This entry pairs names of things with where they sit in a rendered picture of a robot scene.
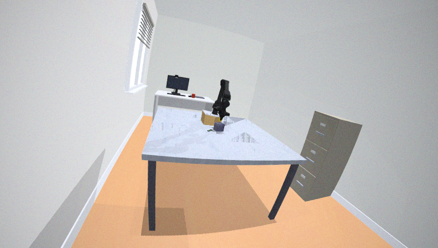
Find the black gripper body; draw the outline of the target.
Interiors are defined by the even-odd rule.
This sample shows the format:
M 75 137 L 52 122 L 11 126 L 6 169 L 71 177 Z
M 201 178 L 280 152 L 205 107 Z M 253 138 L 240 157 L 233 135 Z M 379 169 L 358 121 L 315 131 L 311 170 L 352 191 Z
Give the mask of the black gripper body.
M 222 106 L 223 110 L 219 111 L 219 113 L 221 113 L 224 116 L 229 116 L 230 114 L 228 112 L 226 112 L 227 107 L 225 107 L 224 105 L 220 105 L 220 106 Z

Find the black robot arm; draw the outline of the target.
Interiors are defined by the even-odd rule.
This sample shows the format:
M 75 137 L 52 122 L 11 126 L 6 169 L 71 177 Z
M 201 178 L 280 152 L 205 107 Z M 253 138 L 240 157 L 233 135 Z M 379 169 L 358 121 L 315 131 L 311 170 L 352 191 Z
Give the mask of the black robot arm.
M 220 105 L 224 105 L 225 107 L 229 107 L 230 100 L 231 100 L 231 94 L 229 91 L 229 81 L 222 79 L 221 80 L 221 89 L 220 89 L 218 98 L 212 106 L 212 108 L 213 108 L 212 114 L 218 115 L 217 114 L 218 111 L 223 110 L 222 106 L 220 106 Z

